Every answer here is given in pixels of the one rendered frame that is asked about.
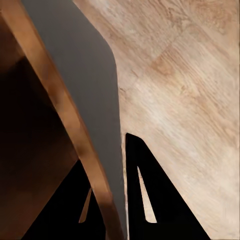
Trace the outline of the trash can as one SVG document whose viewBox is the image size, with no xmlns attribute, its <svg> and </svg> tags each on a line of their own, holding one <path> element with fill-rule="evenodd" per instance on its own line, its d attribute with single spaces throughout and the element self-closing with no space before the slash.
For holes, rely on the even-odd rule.
<svg viewBox="0 0 240 240">
<path fill-rule="evenodd" d="M 21 240 L 80 159 L 105 224 L 128 240 L 117 67 L 72 0 L 0 0 L 0 240 Z"/>
</svg>

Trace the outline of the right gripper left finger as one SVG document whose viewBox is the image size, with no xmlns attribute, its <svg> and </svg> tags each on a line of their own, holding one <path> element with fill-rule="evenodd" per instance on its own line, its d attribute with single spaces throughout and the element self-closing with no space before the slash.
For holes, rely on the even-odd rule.
<svg viewBox="0 0 240 240">
<path fill-rule="evenodd" d="M 21 240 L 106 240 L 106 226 L 93 191 L 86 220 L 79 222 L 90 188 L 78 159 Z"/>
</svg>

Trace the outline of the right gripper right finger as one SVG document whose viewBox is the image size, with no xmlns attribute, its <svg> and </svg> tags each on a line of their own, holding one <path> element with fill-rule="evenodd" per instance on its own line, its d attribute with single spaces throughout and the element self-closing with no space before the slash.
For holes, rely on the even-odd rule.
<svg viewBox="0 0 240 240">
<path fill-rule="evenodd" d="M 140 137 L 125 137 L 129 240 L 211 240 Z M 157 223 L 146 220 L 140 169 Z"/>
</svg>

